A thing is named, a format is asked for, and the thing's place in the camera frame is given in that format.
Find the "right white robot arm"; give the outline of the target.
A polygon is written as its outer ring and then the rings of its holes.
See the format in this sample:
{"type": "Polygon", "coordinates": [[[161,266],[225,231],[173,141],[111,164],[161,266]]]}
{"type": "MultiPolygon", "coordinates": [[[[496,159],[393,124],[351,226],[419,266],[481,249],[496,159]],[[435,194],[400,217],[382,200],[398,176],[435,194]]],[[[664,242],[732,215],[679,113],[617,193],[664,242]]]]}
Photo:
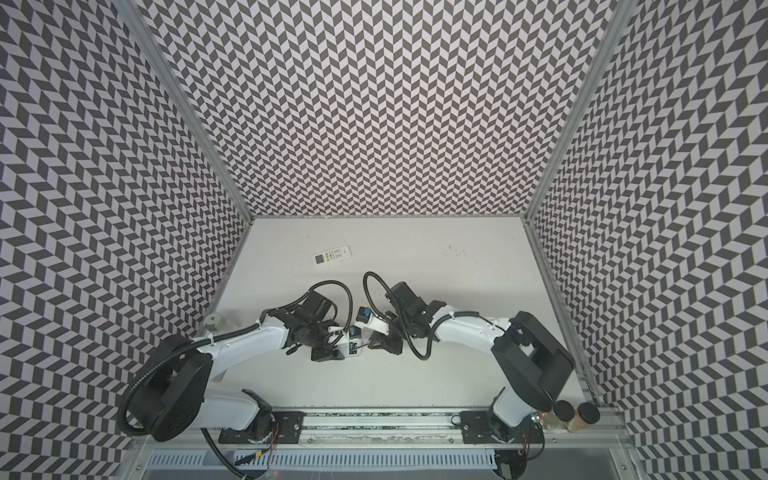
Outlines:
{"type": "Polygon", "coordinates": [[[442,301],[426,303],[405,282],[391,287],[373,271],[362,277],[370,316],[389,326],[387,340],[427,361],[437,342],[462,345],[493,357],[507,385],[486,411],[492,438],[529,439],[533,416],[551,411],[575,370],[568,349],[533,314],[490,318],[442,301]]]}

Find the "white remote with green buttons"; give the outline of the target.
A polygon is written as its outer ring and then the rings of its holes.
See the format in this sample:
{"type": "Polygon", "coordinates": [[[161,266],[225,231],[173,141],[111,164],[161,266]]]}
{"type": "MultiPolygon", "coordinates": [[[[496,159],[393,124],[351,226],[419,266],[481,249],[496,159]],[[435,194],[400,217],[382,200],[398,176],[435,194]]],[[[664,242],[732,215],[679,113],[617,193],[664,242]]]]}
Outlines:
{"type": "Polygon", "coordinates": [[[336,264],[351,258],[351,249],[348,245],[335,247],[312,255],[312,261],[316,267],[336,264]]]}

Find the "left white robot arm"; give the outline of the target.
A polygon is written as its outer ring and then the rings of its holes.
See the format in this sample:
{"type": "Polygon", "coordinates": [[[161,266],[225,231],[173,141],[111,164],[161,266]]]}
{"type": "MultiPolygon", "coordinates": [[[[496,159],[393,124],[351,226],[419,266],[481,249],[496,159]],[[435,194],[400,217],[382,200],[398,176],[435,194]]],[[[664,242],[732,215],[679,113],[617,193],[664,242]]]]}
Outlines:
{"type": "Polygon", "coordinates": [[[228,429],[252,442],[272,435],[272,406],[252,390],[227,392],[212,379],[260,355],[302,346],[334,349],[351,328],[354,301],[349,299],[342,325],[327,314],[336,304],[319,294],[325,281],[298,299],[265,309],[251,325],[190,339],[171,335],[151,352],[117,405],[118,429],[131,437],[169,441],[189,429],[228,429]]]}

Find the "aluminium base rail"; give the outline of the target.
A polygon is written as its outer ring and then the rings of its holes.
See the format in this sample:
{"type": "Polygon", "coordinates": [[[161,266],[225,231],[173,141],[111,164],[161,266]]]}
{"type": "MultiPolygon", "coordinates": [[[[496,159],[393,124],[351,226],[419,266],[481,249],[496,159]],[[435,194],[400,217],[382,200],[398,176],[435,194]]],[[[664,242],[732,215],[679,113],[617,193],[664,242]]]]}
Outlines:
{"type": "Polygon", "coordinates": [[[618,448],[632,441],[621,415],[603,409],[597,424],[576,432],[534,429],[528,418],[520,433],[501,442],[481,409],[455,408],[304,408],[273,412],[277,444],[287,447],[340,448],[618,448]]]}

